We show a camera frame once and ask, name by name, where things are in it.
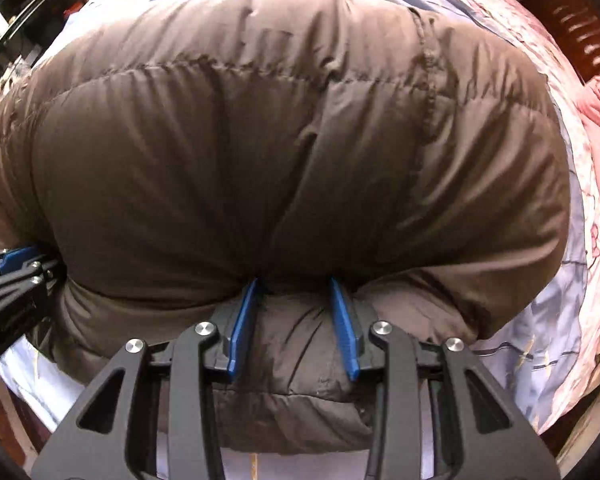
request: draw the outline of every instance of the light blue fabric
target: light blue fabric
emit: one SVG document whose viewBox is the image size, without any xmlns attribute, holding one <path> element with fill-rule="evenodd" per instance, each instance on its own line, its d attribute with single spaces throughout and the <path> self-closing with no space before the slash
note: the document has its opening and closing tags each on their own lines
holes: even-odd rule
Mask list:
<svg viewBox="0 0 600 480">
<path fill-rule="evenodd" d="M 90 0 L 67 23 L 44 57 L 59 51 L 83 31 L 110 19 L 123 0 Z M 135 5 L 155 0 L 134 0 Z M 398 5 L 434 10 L 460 22 L 498 34 L 480 16 L 458 0 L 386 0 Z M 580 350 L 578 314 L 584 300 L 587 266 L 584 245 L 584 206 L 571 151 L 571 143 L 560 110 L 560 133 L 569 158 L 571 219 L 568 245 L 557 275 L 536 299 L 494 337 L 480 341 L 474 351 L 493 375 L 511 393 L 517 405 L 537 427 L 552 410 L 555 391 L 573 367 Z"/>
</svg>

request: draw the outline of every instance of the silver bolt head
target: silver bolt head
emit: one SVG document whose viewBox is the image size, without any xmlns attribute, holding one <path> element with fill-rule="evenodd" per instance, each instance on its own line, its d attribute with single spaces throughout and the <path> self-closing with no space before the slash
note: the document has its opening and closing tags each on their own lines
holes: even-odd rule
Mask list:
<svg viewBox="0 0 600 480">
<path fill-rule="evenodd" d="M 130 354 L 137 354 L 144 348 L 144 341 L 142 339 L 130 339 L 125 344 L 125 350 Z"/>
<path fill-rule="evenodd" d="M 446 347 L 452 352 L 461 352 L 464 350 L 464 342 L 458 337 L 450 337 L 446 340 Z"/>
<path fill-rule="evenodd" d="M 392 327 L 391 324 L 386 321 L 376 321 L 372 328 L 378 335 L 387 335 L 391 333 L 391 330 L 394 329 L 394 327 Z"/>
<path fill-rule="evenodd" d="M 202 321 L 196 325 L 196 334 L 209 335 L 216 329 L 216 326 L 210 321 Z"/>
</svg>

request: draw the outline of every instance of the bed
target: bed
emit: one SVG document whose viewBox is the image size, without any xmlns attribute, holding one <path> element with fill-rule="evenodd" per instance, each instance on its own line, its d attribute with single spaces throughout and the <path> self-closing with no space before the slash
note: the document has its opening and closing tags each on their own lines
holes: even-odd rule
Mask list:
<svg viewBox="0 0 600 480">
<path fill-rule="evenodd" d="M 141 12 L 151 1 L 89 0 L 69 18 L 39 62 L 85 31 Z M 561 119 L 570 159 L 572 211 L 560 271 L 532 304 L 494 337 L 478 341 L 473 348 L 536 431 L 543 433 L 600 384 L 600 194 L 589 139 L 574 105 L 582 82 L 540 21 L 516 0 L 424 1 L 439 12 L 456 14 L 459 2 L 458 19 L 473 20 L 523 50 L 546 76 Z M 82 390 L 24 338 L 0 358 L 0 375 L 51 431 Z M 427 458 L 431 452 L 424 450 L 423 478 L 432 475 L 432 459 Z M 291 478 L 285 472 L 290 470 L 304 470 L 306 478 L 314 478 L 316 468 L 322 478 L 353 478 L 366 462 L 366 452 L 255 458 L 226 450 L 223 456 L 230 479 L 247 478 L 254 461 L 260 464 L 258 478 L 263 480 Z M 161 474 L 166 476 L 164 466 Z"/>
</svg>

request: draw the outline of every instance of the brown down jacket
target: brown down jacket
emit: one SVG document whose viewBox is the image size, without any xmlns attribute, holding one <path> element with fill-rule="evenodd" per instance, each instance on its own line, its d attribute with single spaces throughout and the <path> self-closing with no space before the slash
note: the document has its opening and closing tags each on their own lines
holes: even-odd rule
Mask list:
<svg viewBox="0 0 600 480">
<path fill-rule="evenodd" d="M 379 0 L 156 4 L 69 44 L 0 104 L 0 248 L 57 247 L 33 342 L 89 381 L 270 290 L 222 444 L 363 449 L 325 277 L 422 340 L 493 334 L 553 277 L 569 213 L 545 79 L 480 28 Z"/>
</svg>

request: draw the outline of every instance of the black metal frame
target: black metal frame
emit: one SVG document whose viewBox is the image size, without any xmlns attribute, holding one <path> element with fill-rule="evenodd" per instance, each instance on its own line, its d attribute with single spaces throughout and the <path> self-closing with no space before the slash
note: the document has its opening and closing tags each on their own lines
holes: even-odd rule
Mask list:
<svg viewBox="0 0 600 480">
<path fill-rule="evenodd" d="M 35 248 L 0 251 L 0 354 L 49 315 L 64 265 Z M 420 381 L 430 391 L 436 480 L 552 480 L 554 459 L 488 370 L 449 339 L 420 343 L 331 280 L 333 319 L 352 380 L 377 388 L 365 480 L 420 478 Z M 258 280 L 242 298 L 174 341 L 129 340 L 80 395 L 34 464 L 33 480 L 155 480 L 160 381 L 170 377 L 171 480 L 224 479 L 214 421 L 213 383 L 244 367 L 254 330 Z M 0 478 L 28 479 L 0 449 Z"/>
</svg>

